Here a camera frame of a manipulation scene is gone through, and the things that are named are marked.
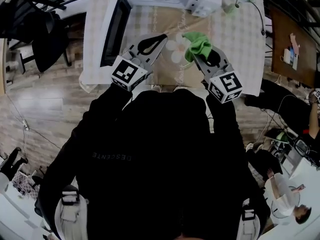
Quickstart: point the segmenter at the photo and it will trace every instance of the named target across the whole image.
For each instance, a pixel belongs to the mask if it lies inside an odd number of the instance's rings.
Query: black chair
[[[10,3],[2,3],[0,38],[15,39],[26,44],[32,42],[33,56],[22,58],[20,54],[22,74],[26,71],[25,63],[35,60],[38,70],[44,72],[62,54],[70,67],[66,53],[69,45],[66,28],[68,24],[54,11],[42,11],[33,2],[65,9],[65,6],[49,0],[12,0]]]

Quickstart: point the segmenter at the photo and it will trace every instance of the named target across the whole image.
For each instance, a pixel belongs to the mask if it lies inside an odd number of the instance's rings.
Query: white microwave
[[[190,10],[192,15],[207,17],[221,7],[222,0],[110,0],[100,31],[101,39],[94,49],[94,70],[108,74],[108,81],[84,84],[110,84],[112,65],[120,53],[128,18],[133,6],[162,6]]]

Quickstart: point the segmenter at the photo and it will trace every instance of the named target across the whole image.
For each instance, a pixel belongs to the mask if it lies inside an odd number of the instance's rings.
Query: man
[[[10,181],[12,181],[12,179],[16,175],[19,167],[22,164],[28,163],[26,159],[21,158],[19,161],[15,163],[15,165],[13,165],[17,158],[18,152],[20,151],[21,151],[21,148],[16,147],[14,151],[12,151],[7,161],[4,161],[5,164],[0,169],[0,194],[3,194],[4,192],[7,191],[8,184]]]
[[[296,189],[290,189],[281,169],[278,159],[267,150],[260,149],[257,153],[253,149],[247,152],[249,163],[263,177],[266,182],[270,180],[274,201],[279,212],[285,216],[293,215],[298,224],[305,223],[310,214],[311,208],[305,205],[296,206],[294,193],[305,189],[302,184]]]
[[[318,119],[318,99],[309,95],[311,105],[297,98],[286,88],[269,80],[262,80],[259,97],[248,95],[245,104],[250,107],[272,110],[278,113],[285,123],[298,134],[311,149],[310,156],[319,161],[320,134]]]
[[[62,230],[55,212],[76,177],[88,205],[86,228],[73,233],[87,229],[89,240],[210,240],[221,229],[236,239],[247,198],[261,234],[270,209],[248,168],[233,103],[206,98],[212,136],[205,102],[186,89],[145,91],[126,106],[131,98],[111,84],[47,169],[38,200],[53,232]]]

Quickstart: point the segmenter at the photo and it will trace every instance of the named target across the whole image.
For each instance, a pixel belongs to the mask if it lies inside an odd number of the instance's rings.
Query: black jacket
[[[207,97],[210,134],[205,102],[185,89],[145,91],[125,107],[131,98],[112,84],[48,168],[38,199],[54,232],[62,189],[75,176],[89,200],[89,239],[173,240],[181,232],[235,239],[248,197],[264,224],[270,211],[248,169],[232,102]]]

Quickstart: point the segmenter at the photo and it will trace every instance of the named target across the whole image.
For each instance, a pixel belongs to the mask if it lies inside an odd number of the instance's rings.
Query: white flower
[[[182,58],[185,57],[185,53],[191,44],[191,42],[188,39],[182,37],[182,34],[183,33],[181,32],[177,33],[175,35],[176,41],[169,40],[165,45],[165,47],[169,51],[173,51],[171,55],[171,60],[176,64],[181,62]]]

